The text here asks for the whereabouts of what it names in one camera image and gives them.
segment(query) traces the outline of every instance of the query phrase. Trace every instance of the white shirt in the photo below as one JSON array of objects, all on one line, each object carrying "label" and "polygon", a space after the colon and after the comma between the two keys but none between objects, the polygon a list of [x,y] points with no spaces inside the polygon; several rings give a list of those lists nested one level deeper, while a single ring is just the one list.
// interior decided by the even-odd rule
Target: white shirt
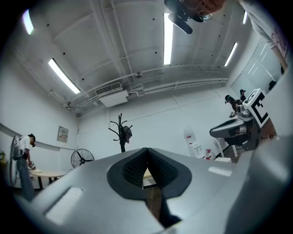
[{"label": "white shirt", "polygon": [[291,48],[277,22],[261,3],[255,0],[239,1],[251,19],[253,29],[265,40],[269,48],[277,46],[285,59],[291,61]]},{"label": "white shirt", "polygon": [[20,137],[19,143],[20,149],[25,152],[25,149],[29,150],[31,139],[29,138],[29,136],[22,136]]}]

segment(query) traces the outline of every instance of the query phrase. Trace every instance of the man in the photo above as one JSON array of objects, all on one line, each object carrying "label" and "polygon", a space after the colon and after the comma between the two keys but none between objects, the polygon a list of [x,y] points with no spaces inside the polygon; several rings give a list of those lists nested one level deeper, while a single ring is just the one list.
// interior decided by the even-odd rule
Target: man
[{"label": "man", "polygon": [[[181,0],[189,9],[189,13],[200,11],[214,13],[220,10],[226,0]],[[292,59],[292,51],[288,40],[283,35],[274,18],[257,0],[237,0],[247,12],[253,29],[265,40],[272,49],[284,70]]]},{"label": "man", "polygon": [[242,102],[244,102],[244,100],[246,99],[246,97],[244,96],[244,93],[245,93],[246,91],[245,90],[240,90],[240,100],[242,101]]},{"label": "man", "polygon": [[29,153],[30,145],[35,147],[35,141],[36,141],[36,138],[33,134],[29,134],[27,136],[22,136],[19,138],[19,144],[20,144],[22,157],[20,157],[16,162],[16,166],[19,172],[21,186],[22,186],[22,194],[24,198],[27,199],[29,202],[33,199],[34,189],[33,189],[33,183],[28,173],[29,169],[27,168],[27,160],[28,160],[28,166],[30,167],[30,169],[35,170],[36,167],[33,161],[31,161],[31,156]]}]

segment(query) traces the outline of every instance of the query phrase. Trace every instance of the ceiling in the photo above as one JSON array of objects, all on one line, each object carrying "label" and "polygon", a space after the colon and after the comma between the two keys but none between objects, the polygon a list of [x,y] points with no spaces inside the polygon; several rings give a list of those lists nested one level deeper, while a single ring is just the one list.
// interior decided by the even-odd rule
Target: ceiling
[{"label": "ceiling", "polygon": [[[63,104],[82,103],[95,96],[97,86],[114,79],[131,92],[140,85],[229,78],[232,67],[224,64],[233,44],[249,37],[241,24],[244,10],[239,3],[227,1],[207,23],[188,20],[190,35],[174,26],[170,65],[163,65],[165,12],[170,11],[163,0],[43,1],[30,9],[35,27],[31,35],[22,21],[16,26],[13,50],[42,88]],[[49,67],[51,58],[81,90],[79,94]],[[131,75],[137,72],[143,77]]]}]

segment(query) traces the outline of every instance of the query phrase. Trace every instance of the fluorescent light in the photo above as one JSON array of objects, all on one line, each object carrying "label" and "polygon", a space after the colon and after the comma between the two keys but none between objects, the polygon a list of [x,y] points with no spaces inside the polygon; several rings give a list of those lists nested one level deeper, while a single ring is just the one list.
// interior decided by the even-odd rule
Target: fluorescent light
[{"label": "fluorescent light", "polygon": [[[256,69],[255,69],[255,71],[258,69],[258,67],[256,67]],[[251,74],[251,75],[253,75],[254,73],[255,73],[255,71]]]},{"label": "fluorescent light", "polygon": [[233,53],[234,53],[236,47],[237,47],[237,43],[235,42],[235,43],[234,43],[234,46],[233,46],[233,49],[232,49],[232,51],[231,51],[231,53],[230,53],[230,55],[229,55],[229,57],[228,57],[228,59],[227,59],[227,61],[226,61],[226,63],[225,63],[224,66],[227,66],[227,65],[228,65],[228,63],[229,63],[230,59],[232,58],[232,55],[233,55]]},{"label": "fluorescent light", "polygon": [[261,54],[262,54],[262,52],[264,52],[264,49],[265,49],[265,48],[266,48],[266,44],[265,44],[264,48],[262,49]]},{"label": "fluorescent light", "polygon": [[169,13],[164,13],[164,65],[171,63],[173,43],[173,23],[168,18]]},{"label": "fluorescent light", "polygon": [[[267,52],[266,52],[267,53]],[[265,53],[265,56],[266,56],[266,53]],[[261,62],[264,60],[265,56],[262,58]]]},{"label": "fluorescent light", "polygon": [[252,68],[250,68],[248,74],[251,72],[251,70],[253,69],[254,66],[255,66],[255,64],[253,64]]},{"label": "fluorescent light", "polygon": [[244,12],[242,23],[245,24],[247,19],[247,11]]},{"label": "fluorescent light", "polygon": [[72,81],[64,74],[64,72],[61,70],[61,68],[58,66],[58,64],[55,62],[55,60],[52,58],[49,61],[50,67],[53,69],[53,71],[59,76],[59,78],[76,94],[80,92],[80,90],[72,83]]},{"label": "fluorescent light", "polygon": [[32,31],[33,31],[33,23],[31,21],[31,18],[29,17],[28,10],[26,10],[23,13],[22,19],[23,19],[24,25],[26,27],[27,33],[30,35],[32,33]]}]

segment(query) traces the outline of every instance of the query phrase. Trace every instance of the air vent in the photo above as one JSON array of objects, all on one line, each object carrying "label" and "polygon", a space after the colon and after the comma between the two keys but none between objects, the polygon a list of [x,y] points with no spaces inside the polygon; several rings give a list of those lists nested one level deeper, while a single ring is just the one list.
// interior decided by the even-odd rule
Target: air vent
[{"label": "air vent", "polygon": [[105,96],[105,95],[108,95],[111,93],[115,93],[118,91],[122,91],[122,90],[123,90],[122,85],[119,82],[119,83],[108,85],[106,87],[103,87],[101,89],[96,90],[96,95],[99,97],[102,97],[102,96]]}]

